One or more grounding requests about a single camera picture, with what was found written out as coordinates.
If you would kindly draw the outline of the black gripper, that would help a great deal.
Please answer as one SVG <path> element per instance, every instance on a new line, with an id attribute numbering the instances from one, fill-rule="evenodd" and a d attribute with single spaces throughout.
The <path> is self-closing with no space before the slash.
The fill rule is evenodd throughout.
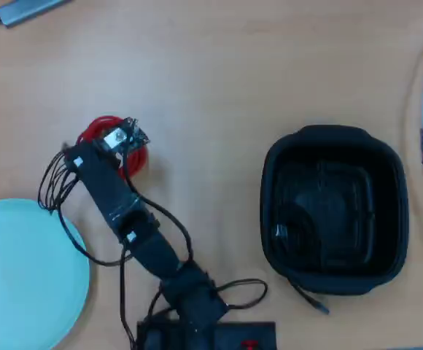
<path id="1" fill-rule="evenodd" d="M 121 183 L 120 161 L 100 141 L 81 141 L 65 148 L 63 153 L 67 168 L 86 186 Z"/>

